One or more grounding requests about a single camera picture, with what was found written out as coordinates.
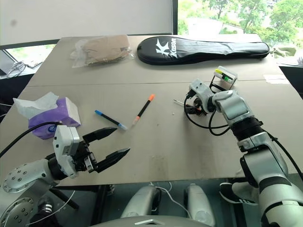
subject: plastic bag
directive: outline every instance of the plastic bag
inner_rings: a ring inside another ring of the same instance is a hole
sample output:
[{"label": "plastic bag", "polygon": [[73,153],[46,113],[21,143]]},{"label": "plastic bag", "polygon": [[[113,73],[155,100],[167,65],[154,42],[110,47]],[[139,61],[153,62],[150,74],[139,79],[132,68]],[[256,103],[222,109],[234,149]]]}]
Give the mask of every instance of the plastic bag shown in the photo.
[{"label": "plastic bag", "polygon": [[110,35],[79,40],[71,58],[74,59],[72,68],[78,68],[133,59],[134,54],[127,35]]}]

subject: cable connector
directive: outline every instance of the cable connector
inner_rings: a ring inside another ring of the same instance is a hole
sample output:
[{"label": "cable connector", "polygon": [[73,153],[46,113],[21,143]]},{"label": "cable connector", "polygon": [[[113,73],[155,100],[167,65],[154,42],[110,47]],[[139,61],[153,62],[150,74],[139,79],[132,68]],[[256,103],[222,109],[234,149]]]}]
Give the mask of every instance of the cable connector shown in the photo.
[{"label": "cable connector", "polygon": [[196,92],[194,90],[190,90],[187,94],[186,94],[186,98],[192,98],[196,95]]}]

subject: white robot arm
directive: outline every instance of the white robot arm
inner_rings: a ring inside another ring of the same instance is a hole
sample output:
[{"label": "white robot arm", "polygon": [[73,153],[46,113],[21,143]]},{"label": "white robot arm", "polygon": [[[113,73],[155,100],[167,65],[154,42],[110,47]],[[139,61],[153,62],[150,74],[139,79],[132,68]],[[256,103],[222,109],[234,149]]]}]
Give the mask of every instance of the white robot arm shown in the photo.
[{"label": "white robot arm", "polygon": [[0,187],[0,227],[24,227],[34,205],[60,180],[75,178],[78,171],[100,173],[122,159],[130,150],[122,149],[97,163],[89,143],[100,140],[117,128],[109,127],[83,136],[76,128],[58,125],[53,140],[55,153],[41,160],[23,164],[8,173]]},{"label": "white robot arm", "polygon": [[263,124],[236,91],[213,94],[196,79],[189,86],[187,99],[197,96],[203,111],[221,112],[238,140],[240,163],[247,181],[259,188],[259,206],[264,227],[302,227],[303,193],[287,176],[287,165],[275,147]]}]

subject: purple tissue box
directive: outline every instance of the purple tissue box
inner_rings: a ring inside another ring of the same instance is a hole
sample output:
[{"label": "purple tissue box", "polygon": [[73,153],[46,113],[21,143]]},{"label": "purple tissue box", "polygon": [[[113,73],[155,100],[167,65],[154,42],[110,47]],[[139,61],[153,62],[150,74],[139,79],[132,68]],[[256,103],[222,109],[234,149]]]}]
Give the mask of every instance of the purple tissue box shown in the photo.
[{"label": "purple tissue box", "polygon": [[[58,107],[52,110],[44,111],[28,120],[28,128],[32,128],[44,122],[61,121],[63,125],[78,127],[81,125],[78,108],[69,100],[69,98],[60,98],[57,100]],[[55,135],[56,125],[44,125],[35,130],[33,134],[45,140]]]}]

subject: wall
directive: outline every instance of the wall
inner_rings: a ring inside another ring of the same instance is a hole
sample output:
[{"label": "wall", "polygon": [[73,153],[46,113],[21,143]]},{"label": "wall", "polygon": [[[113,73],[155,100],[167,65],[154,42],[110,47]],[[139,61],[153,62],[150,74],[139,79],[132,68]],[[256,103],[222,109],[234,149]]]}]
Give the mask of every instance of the wall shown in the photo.
[{"label": "wall", "polygon": [[171,0],[0,0],[0,45],[172,32]]}]

